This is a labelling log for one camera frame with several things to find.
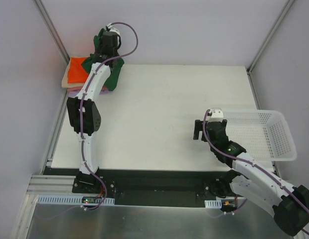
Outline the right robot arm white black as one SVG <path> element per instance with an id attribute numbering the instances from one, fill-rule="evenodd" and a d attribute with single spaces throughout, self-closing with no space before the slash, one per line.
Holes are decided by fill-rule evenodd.
<path id="1" fill-rule="evenodd" d="M 309 189 L 286 182 L 258 163 L 245 148 L 229 140 L 227 120 L 196 120 L 193 139 L 207 142 L 230 170 L 220 179 L 224 196 L 237 194 L 266 211 L 287 235 L 296 236 L 309 224 Z"/>

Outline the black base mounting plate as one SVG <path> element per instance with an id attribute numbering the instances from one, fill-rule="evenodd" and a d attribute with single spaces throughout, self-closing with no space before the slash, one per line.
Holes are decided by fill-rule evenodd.
<path id="1" fill-rule="evenodd" d="M 233 198 L 226 171 L 99 169 L 96 179 L 78 169 L 46 168 L 44 175 L 72 176 L 72 192 L 99 194 L 116 205 L 203 208 L 206 200 Z"/>

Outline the aluminium corner post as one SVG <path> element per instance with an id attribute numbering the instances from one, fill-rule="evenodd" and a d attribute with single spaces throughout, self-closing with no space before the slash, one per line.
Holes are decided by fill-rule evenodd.
<path id="1" fill-rule="evenodd" d="M 250 75 L 254 68 L 256 67 L 257 63 L 261 59 L 263 53 L 265 52 L 267 46 L 270 44 L 272 38 L 275 36 L 276 32 L 278 31 L 279 27 L 287 17 L 288 13 L 290 12 L 291 8 L 294 6 L 294 4 L 297 2 L 297 0 L 287 0 L 279 12 L 279 15 L 275 19 L 273 25 L 271 26 L 269 32 L 267 33 L 265 39 L 263 40 L 261 46 L 259 47 L 256 55 L 254 56 L 251 64 L 247 67 L 247 74 Z"/>
<path id="2" fill-rule="evenodd" d="M 70 56 L 54 26 L 53 21 L 51 20 L 51 17 L 49 16 L 49 13 L 43 4 L 43 1 L 41 0 L 33 0 L 34 5 L 36 6 L 43 22 L 45 23 L 51 37 L 53 38 L 55 45 L 57 46 L 62 58 L 66 63 L 69 63 L 70 61 Z"/>

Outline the left aluminium corner post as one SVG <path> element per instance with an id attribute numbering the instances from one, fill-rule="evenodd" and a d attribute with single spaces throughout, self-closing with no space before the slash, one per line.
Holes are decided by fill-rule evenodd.
<path id="1" fill-rule="evenodd" d="M 43 4 L 43 1 L 41 0 L 33 0 L 34 5 L 36 6 L 43 22 L 45 23 L 51 37 L 53 38 L 55 45 L 57 46 L 62 58 L 66 63 L 69 63 L 70 61 L 70 56 L 54 26 L 53 21 L 51 20 L 51 17 L 49 16 L 49 13 Z"/>

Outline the folded lavender t-shirt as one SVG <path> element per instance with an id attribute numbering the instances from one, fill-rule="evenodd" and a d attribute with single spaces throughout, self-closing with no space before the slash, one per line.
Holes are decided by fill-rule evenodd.
<path id="1" fill-rule="evenodd" d="M 74 98 L 76 97 L 76 95 L 80 92 L 80 90 L 71 90 L 71 89 L 68 89 L 67 90 L 68 92 L 68 97 L 71 97 L 71 98 Z M 101 90 L 99 95 L 105 95 L 105 94 L 108 94 L 110 91 L 108 89 L 105 89 L 105 90 Z"/>

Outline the folded pink t-shirt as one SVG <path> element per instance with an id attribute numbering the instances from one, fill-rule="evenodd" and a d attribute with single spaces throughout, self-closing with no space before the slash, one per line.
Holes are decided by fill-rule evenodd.
<path id="1" fill-rule="evenodd" d="M 82 86 L 80 87 L 72 87 L 72 88 L 67 88 L 68 92 L 73 92 L 73 91 L 79 91 L 82 89 Z M 106 87 L 102 87 L 101 91 L 107 91 L 108 89 Z"/>

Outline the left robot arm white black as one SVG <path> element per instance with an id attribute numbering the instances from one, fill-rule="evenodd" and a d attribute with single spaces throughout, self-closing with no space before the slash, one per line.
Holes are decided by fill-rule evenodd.
<path id="1" fill-rule="evenodd" d="M 102 118 L 95 101 L 101 91 L 110 92 L 117 86 L 124 64 L 118 54 L 120 47 L 121 37 L 117 29 L 101 30 L 95 53 L 84 62 L 84 66 L 90 68 L 88 78 L 76 97 L 67 99 L 70 125 L 78 135 L 81 153 L 81 165 L 74 183 L 83 185 L 90 194 L 97 193 L 101 184 L 96 175 L 99 169 L 96 133 Z"/>

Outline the dark green t-shirt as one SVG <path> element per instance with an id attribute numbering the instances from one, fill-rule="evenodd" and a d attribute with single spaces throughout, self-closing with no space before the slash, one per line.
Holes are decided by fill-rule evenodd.
<path id="1" fill-rule="evenodd" d="M 93 56 L 94 56 L 94 53 L 91 53 L 89 57 L 86 57 L 86 59 L 82 63 L 83 68 L 86 70 L 88 74 L 90 73 L 92 65 L 93 65 Z M 118 58 L 118 59 L 115 59 L 115 60 L 112 60 L 106 63 L 106 65 L 110 67 L 111 74 L 107 78 L 103 86 L 106 87 L 110 92 L 112 92 L 117 87 L 120 71 L 124 63 L 125 62 L 122 58 Z"/>

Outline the white plastic perforated basket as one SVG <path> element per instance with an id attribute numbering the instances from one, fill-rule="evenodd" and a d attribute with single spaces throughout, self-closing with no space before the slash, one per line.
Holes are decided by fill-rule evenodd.
<path id="1" fill-rule="evenodd" d="M 294 161 L 296 146 L 289 126 L 278 111 L 223 109 L 230 140 L 259 161 Z"/>

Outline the folded orange t-shirt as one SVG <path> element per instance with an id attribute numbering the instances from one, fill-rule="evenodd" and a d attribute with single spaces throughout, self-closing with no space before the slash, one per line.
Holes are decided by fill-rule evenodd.
<path id="1" fill-rule="evenodd" d="M 71 57 L 70 67 L 67 73 L 67 83 L 69 84 L 84 84 L 89 74 L 83 68 L 82 63 L 86 57 Z"/>

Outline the folded beige t-shirt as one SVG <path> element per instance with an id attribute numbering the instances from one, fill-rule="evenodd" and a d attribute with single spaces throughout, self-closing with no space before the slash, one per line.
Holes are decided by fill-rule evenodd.
<path id="1" fill-rule="evenodd" d="M 62 78 L 61 81 L 61 87 L 62 88 L 76 88 L 76 87 L 83 87 L 84 83 L 68 83 L 68 71 L 70 69 L 70 63 L 68 63 L 66 69 L 65 69 L 65 73 L 64 76 Z"/>

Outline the right aluminium corner post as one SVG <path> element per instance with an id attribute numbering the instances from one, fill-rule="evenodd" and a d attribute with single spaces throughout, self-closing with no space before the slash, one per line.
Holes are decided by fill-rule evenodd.
<path id="1" fill-rule="evenodd" d="M 271 26 L 269 32 L 267 33 L 265 39 L 263 40 L 261 46 L 259 47 L 256 55 L 254 56 L 251 64 L 247 67 L 247 74 L 250 75 L 254 68 L 256 67 L 257 63 L 261 59 L 263 53 L 265 52 L 267 46 L 270 44 L 272 38 L 275 36 L 276 32 L 278 31 L 279 27 L 287 17 L 288 13 L 290 12 L 291 8 L 294 6 L 294 4 L 297 2 L 297 0 L 287 0 L 279 12 L 279 15 L 275 19 L 273 25 Z"/>

